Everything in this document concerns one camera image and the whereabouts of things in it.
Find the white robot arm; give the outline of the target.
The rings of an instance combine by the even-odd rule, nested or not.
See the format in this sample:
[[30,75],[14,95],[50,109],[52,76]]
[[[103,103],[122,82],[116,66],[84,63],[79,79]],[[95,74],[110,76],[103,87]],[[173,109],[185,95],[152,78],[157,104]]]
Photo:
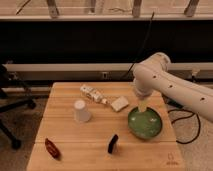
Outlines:
[[213,123],[213,89],[168,73],[170,64],[170,58],[162,52],[138,63],[133,70],[136,96],[144,100],[156,90]]

